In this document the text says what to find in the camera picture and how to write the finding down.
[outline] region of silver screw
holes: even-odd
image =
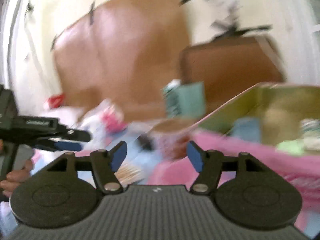
[[[195,192],[204,193],[208,191],[208,186],[206,184],[195,184],[192,189]]]
[[[120,184],[115,183],[115,182],[110,182],[110,183],[107,183],[106,185],[104,185],[104,188],[105,188],[105,190],[116,191],[116,190],[120,189]]]

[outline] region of red object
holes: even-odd
[[[44,103],[44,109],[49,110],[49,109],[58,108],[63,105],[64,99],[65,99],[65,94],[52,96],[48,98]]]

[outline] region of human hand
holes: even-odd
[[[3,141],[0,141],[0,149],[3,147]],[[20,171],[11,171],[7,174],[7,179],[0,182],[0,187],[4,190],[3,195],[10,197],[12,192],[30,177],[30,171],[33,169],[31,160],[27,160],[24,168]]]

